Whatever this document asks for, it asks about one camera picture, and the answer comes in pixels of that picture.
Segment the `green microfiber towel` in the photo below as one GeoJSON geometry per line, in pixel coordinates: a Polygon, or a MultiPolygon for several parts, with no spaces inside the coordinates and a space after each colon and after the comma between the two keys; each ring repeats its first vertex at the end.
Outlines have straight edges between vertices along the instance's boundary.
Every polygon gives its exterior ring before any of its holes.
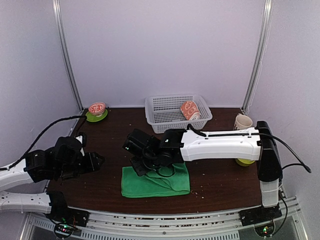
{"type": "Polygon", "coordinates": [[[163,167],[138,176],[133,167],[122,168],[121,195],[126,198],[153,198],[187,195],[191,192],[190,177],[184,163],[163,167]]]}

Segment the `white plastic mesh basket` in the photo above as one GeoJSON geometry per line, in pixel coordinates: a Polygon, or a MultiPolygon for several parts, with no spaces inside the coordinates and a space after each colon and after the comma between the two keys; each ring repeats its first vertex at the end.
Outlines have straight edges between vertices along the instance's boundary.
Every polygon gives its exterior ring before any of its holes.
{"type": "Polygon", "coordinates": [[[145,117],[155,134],[162,134],[169,129],[185,129],[191,124],[201,130],[213,118],[207,103],[198,94],[176,94],[147,97],[144,101],[145,117]],[[187,120],[181,112],[181,106],[193,101],[200,113],[199,119],[187,120]]]}

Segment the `orange rabbit pattern towel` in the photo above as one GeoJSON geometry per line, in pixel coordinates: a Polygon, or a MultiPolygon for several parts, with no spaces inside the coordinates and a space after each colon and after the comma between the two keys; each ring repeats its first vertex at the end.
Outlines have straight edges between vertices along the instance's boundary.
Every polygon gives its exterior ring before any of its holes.
{"type": "Polygon", "coordinates": [[[199,120],[201,117],[197,104],[192,100],[185,101],[181,105],[180,111],[187,121],[199,120]]]}

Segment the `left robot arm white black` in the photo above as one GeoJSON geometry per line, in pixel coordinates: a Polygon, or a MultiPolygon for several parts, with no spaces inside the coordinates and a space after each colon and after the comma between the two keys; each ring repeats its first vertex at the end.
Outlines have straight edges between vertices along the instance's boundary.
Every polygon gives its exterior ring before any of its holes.
{"type": "Polygon", "coordinates": [[[72,218],[64,195],[60,191],[38,194],[10,193],[7,190],[44,180],[69,180],[97,172],[105,158],[96,152],[85,152],[85,137],[59,137],[55,146],[34,150],[22,160],[4,166],[0,171],[0,209],[43,213],[67,222],[72,218]]]}

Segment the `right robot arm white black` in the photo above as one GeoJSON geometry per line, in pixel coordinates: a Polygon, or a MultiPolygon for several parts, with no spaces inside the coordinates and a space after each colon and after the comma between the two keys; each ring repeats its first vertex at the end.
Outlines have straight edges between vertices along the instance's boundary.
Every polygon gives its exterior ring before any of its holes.
{"type": "Polygon", "coordinates": [[[161,139],[135,128],[122,147],[133,155],[130,162],[139,177],[155,173],[170,178],[177,172],[176,164],[205,159],[256,161],[262,201],[256,216],[266,221],[276,212],[283,170],[277,145],[265,121],[242,130],[207,132],[188,124],[186,128],[167,129],[161,139]]]}

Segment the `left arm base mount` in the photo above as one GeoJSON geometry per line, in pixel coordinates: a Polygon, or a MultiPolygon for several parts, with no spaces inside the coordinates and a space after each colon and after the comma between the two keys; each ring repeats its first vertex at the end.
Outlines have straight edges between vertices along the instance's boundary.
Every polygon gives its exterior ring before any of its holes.
{"type": "Polygon", "coordinates": [[[88,211],[75,208],[69,208],[64,215],[45,214],[45,217],[53,223],[53,233],[59,240],[80,234],[81,228],[87,226],[89,216],[88,211]]]}

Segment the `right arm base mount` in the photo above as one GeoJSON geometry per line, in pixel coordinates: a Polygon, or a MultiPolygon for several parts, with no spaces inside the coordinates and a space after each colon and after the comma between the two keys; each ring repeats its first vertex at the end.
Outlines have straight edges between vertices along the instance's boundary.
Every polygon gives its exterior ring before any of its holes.
{"type": "Polygon", "coordinates": [[[261,238],[269,238],[276,232],[275,219],[282,216],[280,207],[263,206],[241,210],[239,218],[243,227],[254,226],[255,233],[261,238]]]}

